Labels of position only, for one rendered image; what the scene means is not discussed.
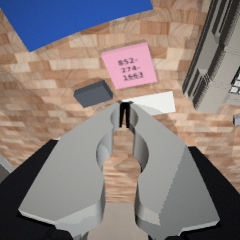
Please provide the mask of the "beige desk phone base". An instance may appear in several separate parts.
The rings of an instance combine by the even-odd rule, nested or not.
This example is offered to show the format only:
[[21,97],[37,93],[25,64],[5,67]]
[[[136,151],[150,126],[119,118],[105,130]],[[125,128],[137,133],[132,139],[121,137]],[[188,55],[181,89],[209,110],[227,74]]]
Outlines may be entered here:
[[[185,98],[193,94],[201,76],[205,76],[219,45],[220,27],[230,0],[211,0],[207,17],[184,80],[182,91]],[[222,103],[240,106],[240,67],[231,82],[231,88]]]

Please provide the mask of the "pink sticky note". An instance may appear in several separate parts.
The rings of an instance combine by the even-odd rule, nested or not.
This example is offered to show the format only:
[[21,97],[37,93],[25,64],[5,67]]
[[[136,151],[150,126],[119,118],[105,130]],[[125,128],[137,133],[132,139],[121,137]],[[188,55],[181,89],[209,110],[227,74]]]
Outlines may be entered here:
[[106,51],[101,57],[116,89],[157,82],[147,42]]

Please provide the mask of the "white paper sheet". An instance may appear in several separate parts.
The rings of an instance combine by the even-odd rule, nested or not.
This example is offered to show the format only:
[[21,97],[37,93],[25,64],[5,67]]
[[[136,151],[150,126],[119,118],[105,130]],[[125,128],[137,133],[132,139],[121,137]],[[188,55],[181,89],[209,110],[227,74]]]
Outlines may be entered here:
[[122,101],[135,102],[151,116],[176,112],[172,91],[123,99]]

